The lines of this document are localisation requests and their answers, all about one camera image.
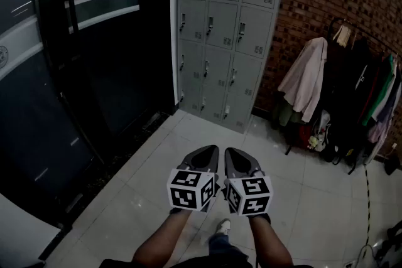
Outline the white bag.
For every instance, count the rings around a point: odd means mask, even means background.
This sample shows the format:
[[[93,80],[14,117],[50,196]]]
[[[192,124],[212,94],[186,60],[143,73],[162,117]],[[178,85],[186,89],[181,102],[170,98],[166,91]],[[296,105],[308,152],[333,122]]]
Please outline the white bag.
[[[317,140],[317,144],[315,146],[315,150],[317,152],[322,152],[329,142],[327,136],[330,125],[330,114],[325,109],[323,109],[313,127],[313,136]]]

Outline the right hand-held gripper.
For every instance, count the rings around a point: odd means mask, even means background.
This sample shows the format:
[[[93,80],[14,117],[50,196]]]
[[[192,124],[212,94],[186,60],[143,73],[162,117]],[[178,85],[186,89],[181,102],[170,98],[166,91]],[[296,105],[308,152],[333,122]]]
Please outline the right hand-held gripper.
[[[228,147],[224,157],[223,194],[229,211],[241,217],[266,214],[272,199],[272,184],[257,159],[234,147]]]

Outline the beige hanging shirt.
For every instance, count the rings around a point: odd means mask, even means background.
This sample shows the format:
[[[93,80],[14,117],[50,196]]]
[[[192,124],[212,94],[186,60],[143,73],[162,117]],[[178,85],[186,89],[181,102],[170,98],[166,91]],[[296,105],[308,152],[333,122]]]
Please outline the beige hanging shirt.
[[[303,122],[310,122],[320,100],[327,46],[323,37],[309,40],[278,87]]]

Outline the black hanging garment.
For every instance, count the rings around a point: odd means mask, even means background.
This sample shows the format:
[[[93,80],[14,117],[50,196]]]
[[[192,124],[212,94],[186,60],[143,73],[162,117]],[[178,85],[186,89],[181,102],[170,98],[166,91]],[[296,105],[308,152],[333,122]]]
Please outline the black hanging garment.
[[[353,152],[362,141],[362,118],[368,111],[383,69],[366,38],[357,40],[342,61],[330,101],[329,148],[338,158]]]

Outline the person's left forearm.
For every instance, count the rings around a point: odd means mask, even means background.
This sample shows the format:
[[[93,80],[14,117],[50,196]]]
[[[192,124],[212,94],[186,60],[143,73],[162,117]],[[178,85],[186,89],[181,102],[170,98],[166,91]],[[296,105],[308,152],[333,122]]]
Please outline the person's left forearm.
[[[161,226],[135,251],[132,261],[145,268],[163,268],[169,261],[191,214],[190,210],[169,214]]]

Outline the olive green garment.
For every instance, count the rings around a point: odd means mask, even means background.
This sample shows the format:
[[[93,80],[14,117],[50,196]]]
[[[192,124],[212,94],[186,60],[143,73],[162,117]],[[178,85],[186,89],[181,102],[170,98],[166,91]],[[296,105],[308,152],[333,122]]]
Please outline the olive green garment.
[[[293,106],[285,99],[280,99],[275,105],[272,120],[275,126],[286,127],[288,123],[304,124],[302,121],[302,113],[295,112]]]

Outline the red bag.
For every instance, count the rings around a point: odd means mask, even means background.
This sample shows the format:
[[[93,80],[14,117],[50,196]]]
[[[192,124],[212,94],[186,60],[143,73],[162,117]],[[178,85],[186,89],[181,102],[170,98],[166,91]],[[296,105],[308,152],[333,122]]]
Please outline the red bag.
[[[310,142],[311,136],[312,126],[309,124],[300,124],[298,128],[298,145],[304,149],[313,149],[314,146]]]

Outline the person's blue jeans leg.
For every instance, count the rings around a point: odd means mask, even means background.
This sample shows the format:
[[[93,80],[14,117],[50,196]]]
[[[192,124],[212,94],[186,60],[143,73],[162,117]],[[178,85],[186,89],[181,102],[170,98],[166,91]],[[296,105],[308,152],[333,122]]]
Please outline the person's blue jeans leg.
[[[229,242],[229,236],[223,233],[216,233],[209,238],[210,255],[228,255],[248,260],[248,256]]]

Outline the bundle of wooden hangers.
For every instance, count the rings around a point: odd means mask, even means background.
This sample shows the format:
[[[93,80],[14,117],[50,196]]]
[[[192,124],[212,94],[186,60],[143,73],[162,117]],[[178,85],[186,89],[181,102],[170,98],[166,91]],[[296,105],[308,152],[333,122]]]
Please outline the bundle of wooden hangers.
[[[338,45],[346,48],[349,44],[352,32],[353,30],[349,25],[342,24],[338,29],[338,31],[335,33],[332,40],[336,42]]]

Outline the person's white shoe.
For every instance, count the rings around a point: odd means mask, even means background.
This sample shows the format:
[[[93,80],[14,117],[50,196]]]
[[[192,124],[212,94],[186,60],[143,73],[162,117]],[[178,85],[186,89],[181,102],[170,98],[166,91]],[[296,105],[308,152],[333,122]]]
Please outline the person's white shoe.
[[[231,221],[228,218],[223,219],[216,228],[216,235],[228,235],[231,230]]]

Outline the green hanging garment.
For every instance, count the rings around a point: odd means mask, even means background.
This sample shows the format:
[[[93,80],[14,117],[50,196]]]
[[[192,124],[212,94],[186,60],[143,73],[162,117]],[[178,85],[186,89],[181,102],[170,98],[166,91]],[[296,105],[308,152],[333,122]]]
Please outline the green hanging garment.
[[[373,115],[379,103],[383,100],[386,95],[389,84],[393,79],[393,71],[394,71],[394,57],[389,55],[387,58],[383,60],[381,63],[378,78],[376,80],[376,84],[372,93],[372,96],[369,101],[369,105],[365,114],[362,118],[361,124],[363,126],[367,126],[369,119]]]

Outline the person's dark shirt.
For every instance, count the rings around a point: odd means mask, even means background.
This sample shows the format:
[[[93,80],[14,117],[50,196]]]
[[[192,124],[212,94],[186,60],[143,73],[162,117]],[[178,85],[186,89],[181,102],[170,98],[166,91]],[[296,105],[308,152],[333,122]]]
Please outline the person's dark shirt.
[[[99,268],[149,268],[137,261],[105,259]],[[169,268],[254,268],[245,258],[229,255],[208,255],[179,262]]]

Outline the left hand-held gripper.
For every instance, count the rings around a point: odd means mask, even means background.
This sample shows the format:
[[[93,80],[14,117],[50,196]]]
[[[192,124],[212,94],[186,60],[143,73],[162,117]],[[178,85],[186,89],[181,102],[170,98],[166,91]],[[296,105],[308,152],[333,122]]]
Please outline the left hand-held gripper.
[[[219,147],[208,145],[187,154],[172,169],[166,184],[170,206],[207,212],[220,186],[217,181]]]

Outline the black metal clothes rack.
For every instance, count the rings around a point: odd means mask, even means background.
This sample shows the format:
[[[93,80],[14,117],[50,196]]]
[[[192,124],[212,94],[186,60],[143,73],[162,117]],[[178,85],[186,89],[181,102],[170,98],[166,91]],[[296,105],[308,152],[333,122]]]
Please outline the black metal clothes rack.
[[[346,48],[338,45],[332,40],[335,33],[338,31],[342,24],[349,25],[353,32],[351,34],[349,44]],[[331,96],[334,93],[337,74],[342,66],[342,61],[345,58],[347,52],[353,49],[354,43],[362,38],[366,38],[369,44],[369,48],[374,55],[382,56],[383,60],[389,55],[394,57],[394,71],[400,75],[402,80],[402,54],[393,50],[390,46],[386,45],[378,37],[366,31],[364,28],[351,23],[347,19],[334,18],[327,31],[327,41],[330,46],[330,50],[327,53],[328,60],[324,68],[324,88],[318,104],[319,111],[325,109],[330,113],[330,101]],[[349,152],[346,157],[338,158],[334,151],[329,148],[329,143],[325,149],[321,152],[324,160],[333,164],[339,164],[340,161],[345,163],[354,171],[359,164],[366,164],[368,162],[369,153],[374,151],[374,144],[368,141],[369,129],[375,124],[374,119],[369,119],[367,126],[362,126],[362,141],[357,145],[353,152]]]

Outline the dark glass door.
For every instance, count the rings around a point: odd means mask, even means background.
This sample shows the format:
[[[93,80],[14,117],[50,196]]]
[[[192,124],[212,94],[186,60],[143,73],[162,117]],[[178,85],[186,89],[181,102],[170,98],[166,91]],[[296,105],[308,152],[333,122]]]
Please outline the dark glass door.
[[[0,0],[0,194],[59,225],[172,103],[170,0]]]

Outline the person's right forearm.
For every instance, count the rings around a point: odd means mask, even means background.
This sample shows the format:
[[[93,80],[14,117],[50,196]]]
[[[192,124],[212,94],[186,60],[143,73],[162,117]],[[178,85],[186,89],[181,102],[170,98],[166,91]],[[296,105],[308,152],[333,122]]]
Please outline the person's right forearm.
[[[263,215],[249,217],[256,257],[261,268],[288,268],[293,266],[291,255]]]

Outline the pale pink hanging garment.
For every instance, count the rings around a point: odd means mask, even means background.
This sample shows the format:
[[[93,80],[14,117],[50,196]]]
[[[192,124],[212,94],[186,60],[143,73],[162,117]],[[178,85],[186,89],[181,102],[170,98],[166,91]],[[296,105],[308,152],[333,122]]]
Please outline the pale pink hanging garment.
[[[377,122],[376,125],[369,130],[368,141],[382,146],[388,134],[389,128],[391,127],[392,119],[392,117],[389,117],[384,122]]]

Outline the grey metal locker cabinet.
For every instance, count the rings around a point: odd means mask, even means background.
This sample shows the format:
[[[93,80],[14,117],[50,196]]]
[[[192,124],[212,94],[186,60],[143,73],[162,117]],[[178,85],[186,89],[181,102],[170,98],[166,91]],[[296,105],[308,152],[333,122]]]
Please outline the grey metal locker cabinet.
[[[178,0],[179,107],[244,132],[281,0]]]

